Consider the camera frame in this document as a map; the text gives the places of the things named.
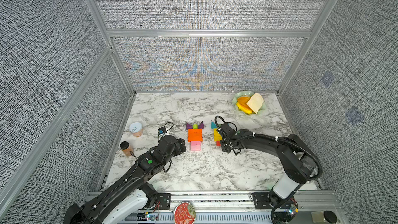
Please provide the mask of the teal triangle block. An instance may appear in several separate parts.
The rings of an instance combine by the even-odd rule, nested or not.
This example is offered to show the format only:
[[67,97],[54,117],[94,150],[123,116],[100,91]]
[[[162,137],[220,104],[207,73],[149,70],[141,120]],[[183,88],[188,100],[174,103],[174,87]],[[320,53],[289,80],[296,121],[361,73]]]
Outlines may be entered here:
[[218,128],[217,125],[213,121],[211,122],[211,128],[212,129],[217,129]]

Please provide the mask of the pink rectangle block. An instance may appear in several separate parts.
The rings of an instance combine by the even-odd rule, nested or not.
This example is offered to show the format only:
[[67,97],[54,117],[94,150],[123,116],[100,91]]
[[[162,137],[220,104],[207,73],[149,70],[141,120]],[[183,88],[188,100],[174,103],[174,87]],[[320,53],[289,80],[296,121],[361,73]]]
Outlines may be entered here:
[[201,146],[201,141],[192,141],[192,142],[190,142],[190,144],[191,144],[191,146],[193,146],[193,147],[196,147],[196,146]]
[[191,150],[191,151],[201,151],[202,148],[201,148],[201,146],[191,146],[191,147],[190,147],[190,150]]

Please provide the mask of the orange rectangle block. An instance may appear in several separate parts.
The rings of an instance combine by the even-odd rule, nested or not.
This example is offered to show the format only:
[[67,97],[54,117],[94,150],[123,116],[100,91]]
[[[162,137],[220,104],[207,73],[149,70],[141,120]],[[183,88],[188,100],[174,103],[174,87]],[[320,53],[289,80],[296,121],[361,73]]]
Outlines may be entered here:
[[188,133],[201,135],[202,131],[203,131],[202,129],[189,129]]
[[190,139],[201,139],[203,137],[202,132],[189,132],[188,137]]

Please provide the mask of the orange rectangle block top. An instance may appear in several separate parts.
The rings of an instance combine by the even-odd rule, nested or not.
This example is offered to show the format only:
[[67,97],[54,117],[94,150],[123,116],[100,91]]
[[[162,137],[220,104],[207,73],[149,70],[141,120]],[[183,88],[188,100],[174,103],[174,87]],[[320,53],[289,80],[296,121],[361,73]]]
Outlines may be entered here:
[[188,133],[201,135],[202,131],[203,131],[202,129],[189,129]]

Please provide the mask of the orange rectangle block diagonal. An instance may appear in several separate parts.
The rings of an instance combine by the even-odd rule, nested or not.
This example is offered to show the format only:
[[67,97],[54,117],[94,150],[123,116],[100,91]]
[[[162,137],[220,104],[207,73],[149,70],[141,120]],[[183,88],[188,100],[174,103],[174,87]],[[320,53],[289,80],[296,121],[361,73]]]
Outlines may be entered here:
[[188,137],[188,142],[203,142],[203,138],[202,137]]

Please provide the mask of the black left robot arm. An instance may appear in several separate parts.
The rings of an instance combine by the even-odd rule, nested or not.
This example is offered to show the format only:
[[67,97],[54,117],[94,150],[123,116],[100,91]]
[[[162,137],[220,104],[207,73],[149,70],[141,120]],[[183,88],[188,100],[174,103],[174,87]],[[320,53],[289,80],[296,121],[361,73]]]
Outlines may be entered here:
[[82,206],[71,205],[65,224],[117,224],[131,213],[155,204],[157,191],[148,183],[173,157],[186,152],[186,141],[171,135],[140,155],[115,183]]

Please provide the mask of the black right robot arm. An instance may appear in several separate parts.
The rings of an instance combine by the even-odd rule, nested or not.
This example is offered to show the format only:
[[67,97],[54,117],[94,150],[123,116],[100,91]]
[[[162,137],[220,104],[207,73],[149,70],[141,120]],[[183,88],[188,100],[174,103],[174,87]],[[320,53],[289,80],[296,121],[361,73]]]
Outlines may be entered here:
[[317,156],[295,134],[288,137],[269,136],[247,129],[236,129],[233,123],[216,116],[214,123],[221,135],[223,152],[236,156],[244,149],[252,149],[276,156],[284,173],[267,195],[270,206],[280,208],[293,199],[294,194],[307,182],[317,180],[323,174],[323,167]]

